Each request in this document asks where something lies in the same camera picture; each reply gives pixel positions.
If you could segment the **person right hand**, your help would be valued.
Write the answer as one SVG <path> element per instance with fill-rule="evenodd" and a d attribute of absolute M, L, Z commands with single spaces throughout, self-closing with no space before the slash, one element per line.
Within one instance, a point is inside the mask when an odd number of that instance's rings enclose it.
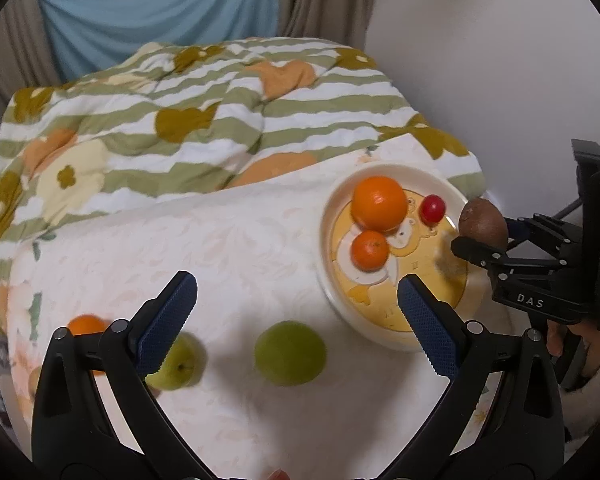
<path fill-rule="evenodd" d="M 547 350 L 552 356 L 559 358 L 564 352 L 564 338 L 570 333 L 582 338 L 584 344 L 584 363 L 580 375 L 591 378 L 600 368 L 600 331 L 590 321 L 576 325 L 559 325 L 554 321 L 547 322 Z"/>

